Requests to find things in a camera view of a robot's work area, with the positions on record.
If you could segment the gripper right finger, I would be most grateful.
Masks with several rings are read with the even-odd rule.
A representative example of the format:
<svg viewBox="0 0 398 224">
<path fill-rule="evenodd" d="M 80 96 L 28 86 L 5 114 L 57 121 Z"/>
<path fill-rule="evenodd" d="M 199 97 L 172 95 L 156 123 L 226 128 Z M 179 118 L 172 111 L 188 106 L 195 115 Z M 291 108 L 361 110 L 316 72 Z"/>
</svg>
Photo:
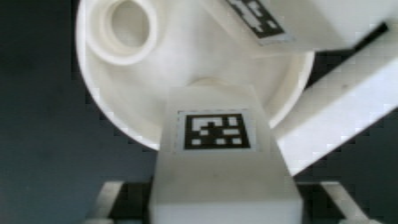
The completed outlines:
<svg viewBox="0 0 398 224">
<path fill-rule="evenodd" d="M 373 224 L 350 193 L 336 181 L 300 182 L 302 224 Z"/>
</svg>

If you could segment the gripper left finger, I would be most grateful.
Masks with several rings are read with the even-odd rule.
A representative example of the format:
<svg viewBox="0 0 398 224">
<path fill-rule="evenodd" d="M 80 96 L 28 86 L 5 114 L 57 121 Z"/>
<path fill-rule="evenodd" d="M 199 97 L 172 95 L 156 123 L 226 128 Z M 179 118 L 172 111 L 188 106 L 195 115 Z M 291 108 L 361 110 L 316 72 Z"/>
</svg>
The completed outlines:
<svg viewBox="0 0 398 224">
<path fill-rule="evenodd" d="M 147 183 L 108 181 L 82 224 L 149 224 L 149 187 Z"/>
</svg>

